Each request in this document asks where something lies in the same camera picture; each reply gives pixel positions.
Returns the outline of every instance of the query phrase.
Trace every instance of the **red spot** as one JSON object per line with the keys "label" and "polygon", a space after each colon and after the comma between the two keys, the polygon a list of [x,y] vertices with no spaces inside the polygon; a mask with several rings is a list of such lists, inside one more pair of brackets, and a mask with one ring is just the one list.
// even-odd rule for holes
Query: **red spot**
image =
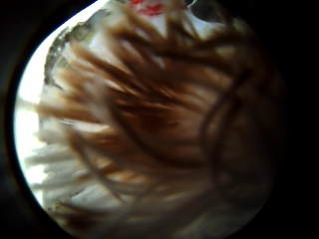
{"label": "red spot", "polygon": [[147,15],[153,16],[160,14],[163,9],[163,4],[159,3],[153,6],[147,6],[146,13]]}
{"label": "red spot", "polygon": [[131,4],[132,5],[137,5],[137,4],[140,4],[140,3],[143,3],[145,0],[132,0],[131,1]]}

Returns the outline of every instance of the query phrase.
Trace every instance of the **circular lens view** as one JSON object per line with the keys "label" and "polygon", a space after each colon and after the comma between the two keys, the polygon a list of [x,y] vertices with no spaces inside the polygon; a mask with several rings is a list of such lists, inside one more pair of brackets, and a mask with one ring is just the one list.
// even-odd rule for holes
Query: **circular lens view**
{"label": "circular lens view", "polygon": [[99,0],[26,66],[16,150],[75,237],[224,238],[270,194],[282,95],[253,31],[216,1]]}

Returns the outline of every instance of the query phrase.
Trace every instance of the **bundle of fibers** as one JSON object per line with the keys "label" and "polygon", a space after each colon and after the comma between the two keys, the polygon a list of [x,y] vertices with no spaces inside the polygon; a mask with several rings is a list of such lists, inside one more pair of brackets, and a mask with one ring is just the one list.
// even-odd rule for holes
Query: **bundle of fibers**
{"label": "bundle of fibers", "polygon": [[269,195],[278,75],[223,11],[203,29],[171,1],[159,27],[116,6],[95,49],[70,40],[51,72],[29,158],[48,176],[33,187],[76,237],[223,238]]}

